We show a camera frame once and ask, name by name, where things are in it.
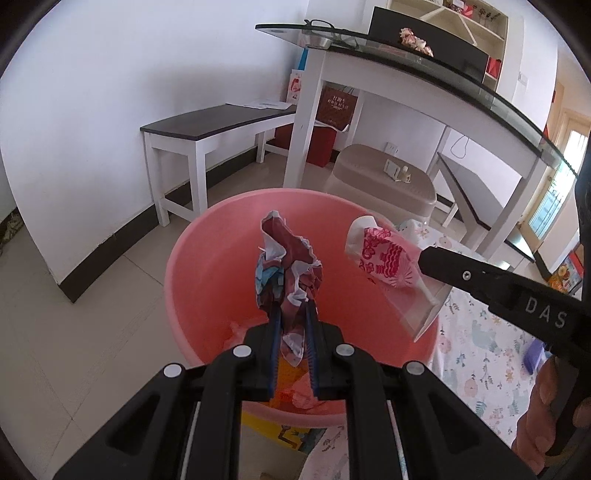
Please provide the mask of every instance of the white table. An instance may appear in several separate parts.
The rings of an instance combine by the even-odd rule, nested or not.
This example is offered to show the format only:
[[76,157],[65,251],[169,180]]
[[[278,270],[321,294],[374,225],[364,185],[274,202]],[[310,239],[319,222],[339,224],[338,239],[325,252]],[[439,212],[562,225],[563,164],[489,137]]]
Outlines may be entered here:
[[[432,179],[438,172],[437,160],[452,129],[480,144],[521,175],[522,178],[501,215],[476,248],[476,252],[490,258],[515,227],[542,179],[547,166],[541,158],[542,154],[534,151],[531,144],[528,145],[502,122],[493,119],[489,113],[460,96],[397,69],[394,65],[378,62],[379,60],[368,59],[367,55],[356,56],[353,52],[344,54],[310,49],[302,76],[302,90],[295,113],[294,133],[283,186],[300,187],[324,82],[339,83],[362,92],[374,93],[424,113],[446,126],[427,170]],[[361,97],[348,133],[348,144],[353,141],[362,108]]]

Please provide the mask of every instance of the paper on bench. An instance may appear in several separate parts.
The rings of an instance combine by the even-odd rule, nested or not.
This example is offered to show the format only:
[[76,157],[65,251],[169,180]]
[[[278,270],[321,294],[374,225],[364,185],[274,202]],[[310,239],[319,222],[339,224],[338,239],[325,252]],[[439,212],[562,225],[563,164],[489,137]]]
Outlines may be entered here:
[[275,110],[287,110],[291,107],[290,103],[287,102],[278,102],[277,100],[255,100],[249,103],[234,103],[234,102],[227,102],[228,105],[236,105],[236,106],[245,106],[247,108],[257,108],[259,110],[263,110],[265,108],[272,108]]

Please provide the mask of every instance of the crumpled paper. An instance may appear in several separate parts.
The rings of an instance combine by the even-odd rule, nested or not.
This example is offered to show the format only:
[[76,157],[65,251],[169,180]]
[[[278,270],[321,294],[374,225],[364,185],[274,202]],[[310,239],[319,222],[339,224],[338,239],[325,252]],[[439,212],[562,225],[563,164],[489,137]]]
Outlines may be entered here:
[[292,386],[280,391],[279,399],[291,403],[300,410],[313,410],[324,404],[324,401],[318,400],[312,392],[309,372],[300,377]]
[[322,283],[322,264],[310,242],[296,236],[276,210],[261,221],[264,248],[256,271],[256,303],[269,313],[274,301],[281,304],[283,325],[281,354],[296,367],[304,356],[303,303],[314,299]]
[[445,284],[421,273],[417,263],[421,249],[367,215],[351,224],[345,253],[381,289],[396,317],[417,341],[447,297],[442,300],[439,295]]

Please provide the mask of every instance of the beige plastic stool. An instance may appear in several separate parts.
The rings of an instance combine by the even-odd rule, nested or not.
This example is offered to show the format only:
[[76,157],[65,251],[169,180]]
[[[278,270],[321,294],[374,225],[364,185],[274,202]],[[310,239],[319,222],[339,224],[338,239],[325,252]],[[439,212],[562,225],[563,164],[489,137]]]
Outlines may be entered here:
[[[386,160],[408,167],[411,182],[394,181],[384,173]],[[425,172],[399,158],[365,145],[350,145],[337,157],[324,186],[331,193],[384,215],[392,223],[408,219],[427,222],[437,201],[433,182]]]

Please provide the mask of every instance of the human hand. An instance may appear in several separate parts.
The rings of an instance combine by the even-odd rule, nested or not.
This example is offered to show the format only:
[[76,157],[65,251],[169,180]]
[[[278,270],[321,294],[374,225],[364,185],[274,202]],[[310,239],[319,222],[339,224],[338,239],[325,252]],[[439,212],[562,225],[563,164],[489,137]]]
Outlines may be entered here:
[[[517,437],[511,449],[537,475],[544,469],[545,453],[556,438],[556,420],[550,404],[556,398],[558,374],[554,357],[540,369],[531,392],[530,406],[517,422]],[[573,424],[577,428],[591,426],[591,398],[575,410]]]

